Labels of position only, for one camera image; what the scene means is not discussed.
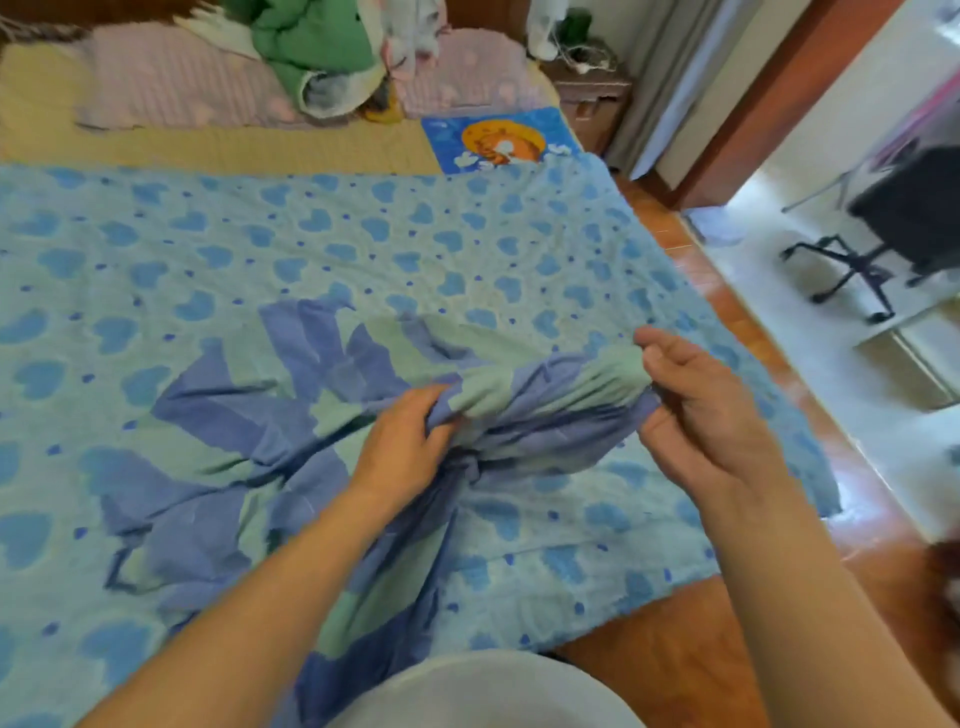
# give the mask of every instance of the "left hand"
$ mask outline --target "left hand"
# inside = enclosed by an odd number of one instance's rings
[[[398,513],[430,484],[461,422],[438,425],[426,434],[426,417],[446,387],[409,389],[380,413],[360,452],[351,489],[374,494]]]

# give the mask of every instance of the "wooden floor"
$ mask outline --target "wooden floor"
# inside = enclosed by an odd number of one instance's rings
[[[840,484],[844,512],[829,527],[848,568],[926,681],[960,716],[944,682],[945,652],[960,645],[960,635],[925,544],[676,216],[632,183],[622,183],[621,190],[727,328],[810,420]],[[617,692],[648,728],[769,725],[719,577],[606,624],[561,652]]]

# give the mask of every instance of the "pink pillow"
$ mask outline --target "pink pillow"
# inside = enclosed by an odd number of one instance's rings
[[[84,126],[317,126],[294,109],[266,63],[223,51],[183,28],[107,25],[93,31],[86,51],[94,88],[77,109]]]
[[[461,29],[440,36],[433,68],[417,66],[411,81],[395,81],[406,115],[473,116],[550,106],[535,84],[519,43],[496,31]]]

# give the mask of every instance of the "white floor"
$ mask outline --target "white floor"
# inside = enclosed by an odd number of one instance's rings
[[[935,540],[960,528],[960,469],[948,457],[948,449],[960,445],[960,405],[919,411],[855,347],[960,290],[960,276],[939,274],[911,290],[903,286],[905,262],[888,254],[878,263],[898,276],[885,286],[899,314],[892,322],[880,327],[865,322],[881,309],[856,279],[833,300],[814,305],[806,297],[830,288],[841,269],[803,251],[782,262],[780,251],[836,232],[857,250],[878,241],[859,221],[834,209],[835,194],[781,214],[793,194],[776,169],[761,170],[728,205],[746,238],[730,247],[707,246],[706,252],[921,532]]]

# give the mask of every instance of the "door frame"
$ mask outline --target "door frame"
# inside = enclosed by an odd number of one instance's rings
[[[812,0],[676,189],[674,209],[721,206],[776,151],[904,0]]]

